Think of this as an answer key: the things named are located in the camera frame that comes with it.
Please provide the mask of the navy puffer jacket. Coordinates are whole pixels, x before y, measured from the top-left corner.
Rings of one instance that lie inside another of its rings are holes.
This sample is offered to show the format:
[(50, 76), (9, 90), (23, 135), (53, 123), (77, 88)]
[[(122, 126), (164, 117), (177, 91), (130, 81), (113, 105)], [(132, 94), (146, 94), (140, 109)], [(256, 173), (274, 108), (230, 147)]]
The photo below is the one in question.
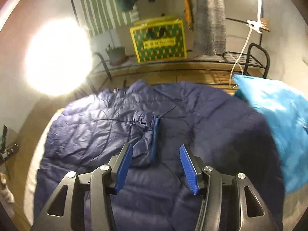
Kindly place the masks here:
[(220, 173), (244, 173), (283, 228), (285, 187), (264, 116), (223, 90), (190, 82), (138, 81), (67, 105), (44, 144), (34, 217), (69, 171), (94, 171), (126, 142), (133, 159), (123, 189), (111, 198), (118, 230), (195, 228), (201, 199), (188, 188), (181, 145)]

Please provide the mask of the light blue folded garment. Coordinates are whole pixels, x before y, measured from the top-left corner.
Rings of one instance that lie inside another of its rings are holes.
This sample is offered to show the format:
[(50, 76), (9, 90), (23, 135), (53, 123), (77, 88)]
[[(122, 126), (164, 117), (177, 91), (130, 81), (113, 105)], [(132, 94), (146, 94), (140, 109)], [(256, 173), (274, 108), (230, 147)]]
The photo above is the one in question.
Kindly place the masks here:
[(236, 74), (236, 96), (264, 116), (276, 144), (286, 193), (307, 184), (307, 99), (282, 81)]

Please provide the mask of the small potted plant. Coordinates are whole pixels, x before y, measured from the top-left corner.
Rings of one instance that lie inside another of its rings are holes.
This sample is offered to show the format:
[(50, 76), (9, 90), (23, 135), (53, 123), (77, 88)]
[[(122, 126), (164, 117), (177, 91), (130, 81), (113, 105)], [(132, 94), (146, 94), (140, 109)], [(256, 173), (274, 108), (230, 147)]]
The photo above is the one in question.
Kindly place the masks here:
[(128, 60), (123, 46), (112, 47), (110, 44), (106, 48), (106, 53), (112, 66), (119, 66)]

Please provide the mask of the green striped wall hanging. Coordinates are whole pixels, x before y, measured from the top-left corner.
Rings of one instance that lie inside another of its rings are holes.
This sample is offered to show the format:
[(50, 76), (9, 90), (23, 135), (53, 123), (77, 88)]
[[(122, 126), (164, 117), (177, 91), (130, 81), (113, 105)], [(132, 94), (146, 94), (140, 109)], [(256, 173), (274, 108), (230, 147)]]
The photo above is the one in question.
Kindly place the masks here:
[(131, 11), (124, 12), (116, 0), (80, 0), (80, 4), (82, 26), (91, 38), (139, 20), (136, 5)]

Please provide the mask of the black metal clothes rack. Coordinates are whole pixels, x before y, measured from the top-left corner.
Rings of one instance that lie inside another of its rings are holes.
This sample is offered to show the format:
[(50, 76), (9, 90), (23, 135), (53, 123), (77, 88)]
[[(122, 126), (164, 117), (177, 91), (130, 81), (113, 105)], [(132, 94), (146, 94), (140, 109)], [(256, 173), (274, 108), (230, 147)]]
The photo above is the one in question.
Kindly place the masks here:
[[(72, 4), (72, 8), (73, 8), (75, 19), (79, 23), (79, 19), (78, 19), (78, 15), (77, 15), (77, 12), (76, 12), (76, 7), (75, 7), (75, 4), (74, 4), (74, 0), (70, 0), (70, 2)], [(245, 21), (242, 21), (242, 20), (233, 19), (233, 18), (226, 18), (226, 20), (233, 21), (233, 22), (236, 22), (236, 23), (245, 24), (246, 26), (249, 26), (249, 23), (247, 23)], [(169, 60), (161, 59), (161, 60), (146, 61), (143, 65), (161, 65), (161, 64), (189, 63), (189, 62), (190, 63), (214, 63), (214, 64), (217, 63), (217, 64), (226, 65), (226, 64), (232, 64), (233, 63), (229, 59), (233, 59), (234, 62), (237, 59), (239, 59), (237, 63), (239, 64), (240, 69), (242, 68), (242, 66), (244, 67), (244, 69), (243, 69), (243, 73), (244, 74), (248, 74), (249, 75), (249, 72), (248, 72), (248, 68), (249, 67), (256, 67), (256, 68), (259, 68), (259, 69), (264, 69), (264, 73), (263, 73), (262, 78), (267, 78), (268, 71), (269, 71), (269, 68), (270, 68), (270, 57), (269, 57), (268, 52), (263, 47), (261, 47), (262, 38), (263, 38), (263, 36), (261, 34), (260, 37), (259, 37), (259, 44), (250, 43), (249, 46), (248, 46), (248, 49), (247, 49), (247, 53), (243, 52), (241, 54), (240, 52), (228, 52), (228, 51), (225, 51), (223, 54), (219, 54), (219, 55), (212, 56), (212, 57), (205, 56), (205, 55), (203, 55), (203, 57), (202, 57), (200, 55), (197, 55), (195, 57), (189, 57), (188, 59), (169, 59)], [(256, 57), (254, 57), (251, 54), (251, 50), (252, 50), (253, 47), (255, 47), (258, 50), (260, 50), (261, 52), (263, 52), (263, 54), (266, 57), (266, 65), (263, 65), (262, 62), (260, 62)], [(91, 89), (92, 93), (97, 94), (98, 90), (95, 88), (95, 86), (92, 83), (90, 78), (91, 78), (91, 76), (98, 75), (100, 73), (106, 73), (107, 78), (103, 81), (103, 83), (101, 84), (101, 87), (99, 87), (99, 90), (102, 89), (102, 87), (106, 84), (107, 81), (111, 81), (112, 82), (113, 81), (113, 77), (112, 77), (112, 75), (110, 73), (110, 69), (107, 66), (107, 62), (109, 62), (111, 64), (111, 61), (110, 60), (105, 60), (103, 58), (103, 56), (101, 55), (101, 53), (99, 53), (99, 52), (93, 52), (92, 55), (98, 57), (100, 62), (95, 66), (95, 68), (86, 77), (86, 83), (89, 86), (89, 88)], [(130, 66), (125, 66), (125, 67), (120, 67), (120, 68), (112, 69), (112, 71), (118, 70), (118, 69), (122, 69), (122, 68), (129, 69), (130, 67), (137, 66), (136, 63), (137, 63), (137, 61), (133, 61), (131, 63), (132, 65), (130, 65)], [(97, 68), (100, 67), (100, 65), (103, 66), (104, 70), (103, 71), (95, 71)]]

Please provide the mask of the green yellow patterned storage bag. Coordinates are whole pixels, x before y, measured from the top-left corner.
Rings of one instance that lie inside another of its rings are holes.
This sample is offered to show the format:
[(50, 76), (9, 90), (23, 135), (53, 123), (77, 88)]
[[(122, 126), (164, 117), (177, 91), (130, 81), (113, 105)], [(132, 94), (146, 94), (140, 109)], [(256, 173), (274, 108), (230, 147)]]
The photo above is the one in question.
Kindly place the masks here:
[(187, 58), (184, 24), (181, 19), (160, 17), (135, 23), (130, 28), (138, 62)]

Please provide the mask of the grey plaid long coat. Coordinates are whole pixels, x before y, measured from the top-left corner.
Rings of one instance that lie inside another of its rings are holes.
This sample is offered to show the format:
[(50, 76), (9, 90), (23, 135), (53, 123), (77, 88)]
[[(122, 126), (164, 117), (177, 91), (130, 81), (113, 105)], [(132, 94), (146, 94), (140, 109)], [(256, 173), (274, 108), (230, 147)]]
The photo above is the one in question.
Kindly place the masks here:
[(196, 0), (193, 50), (208, 56), (226, 51), (224, 0)]

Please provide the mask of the beige plaid bed cover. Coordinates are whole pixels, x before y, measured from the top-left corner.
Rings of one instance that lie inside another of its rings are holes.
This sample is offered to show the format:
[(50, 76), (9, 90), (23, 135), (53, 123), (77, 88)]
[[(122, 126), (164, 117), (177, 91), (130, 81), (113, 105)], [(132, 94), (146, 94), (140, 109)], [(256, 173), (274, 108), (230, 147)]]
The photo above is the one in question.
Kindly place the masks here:
[(26, 179), (26, 185), (24, 189), (24, 200), (23, 200), (23, 212), (30, 226), (33, 225), (33, 218), (34, 218), (34, 194), (37, 186), (37, 172), (44, 155), (46, 139), (48, 137), (51, 125), (55, 120), (59, 118), (63, 110), (64, 108), (57, 110), (56, 113), (52, 116), (51, 120), (44, 129), (38, 141), (37, 146), (35, 147), (30, 162)]

